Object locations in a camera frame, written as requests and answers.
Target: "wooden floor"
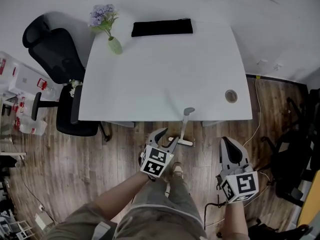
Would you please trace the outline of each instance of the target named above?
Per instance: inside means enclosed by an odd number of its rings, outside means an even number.
[[[253,120],[226,121],[202,128],[200,122],[190,122],[185,136],[194,141],[194,147],[179,145],[174,151],[174,162],[184,165],[184,179],[191,196],[203,217],[206,203],[217,202],[216,175],[219,174],[219,138],[229,136],[241,144],[249,139],[259,123],[259,105],[255,91],[255,79],[248,78]],[[263,80],[257,81],[261,105],[261,126],[245,147],[254,168],[270,159],[271,151],[262,143],[262,136],[275,141],[282,134],[282,126],[297,116],[289,108],[286,99],[291,97],[299,104],[303,100],[303,87],[291,83]],[[22,183],[21,174],[32,192],[41,200],[46,210],[62,222],[70,213],[116,186],[139,170],[138,156],[145,140],[153,130],[168,127],[167,136],[179,134],[180,122],[138,122],[135,128],[105,124],[112,139],[105,143],[100,133],[95,137],[76,137],[62,134],[56,129],[56,110],[50,109],[46,118],[48,126],[43,136],[15,132],[13,138],[19,151],[27,152],[27,167],[11,169],[10,194],[20,220],[27,219],[31,225],[39,211],[39,203]],[[3,151],[15,151],[7,146]],[[267,178],[259,174],[259,188],[266,187]],[[249,220],[259,217],[272,228],[285,229],[293,206],[275,195],[269,187],[259,198],[245,208]],[[126,213],[124,209],[115,221]],[[224,208],[209,207],[207,225],[218,222],[224,216]],[[209,239],[216,238],[221,223],[207,227]],[[43,233],[36,229],[38,236]]]

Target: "yellow object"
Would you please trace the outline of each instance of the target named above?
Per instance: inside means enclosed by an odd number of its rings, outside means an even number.
[[[320,170],[316,172],[310,191],[302,206],[298,226],[302,224],[308,225],[318,212],[320,212]]]

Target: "shoe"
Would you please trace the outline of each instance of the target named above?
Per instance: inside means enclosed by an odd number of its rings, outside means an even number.
[[[172,173],[173,176],[178,176],[183,179],[184,178],[184,169],[183,169],[182,163],[175,162],[172,166],[172,172],[173,172]]]

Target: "green vase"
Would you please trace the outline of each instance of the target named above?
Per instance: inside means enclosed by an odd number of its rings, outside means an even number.
[[[113,51],[115,54],[122,54],[121,43],[114,36],[109,37],[108,44],[110,46],[111,51]]]

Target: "white table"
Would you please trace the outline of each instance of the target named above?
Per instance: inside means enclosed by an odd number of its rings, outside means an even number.
[[[116,55],[108,37],[94,39],[83,82],[79,120],[192,121],[252,119],[244,66],[231,28],[192,21],[193,34],[131,37],[133,22],[119,21],[112,34],[123,47]],[[234,90],[237,101],[226,100]]]

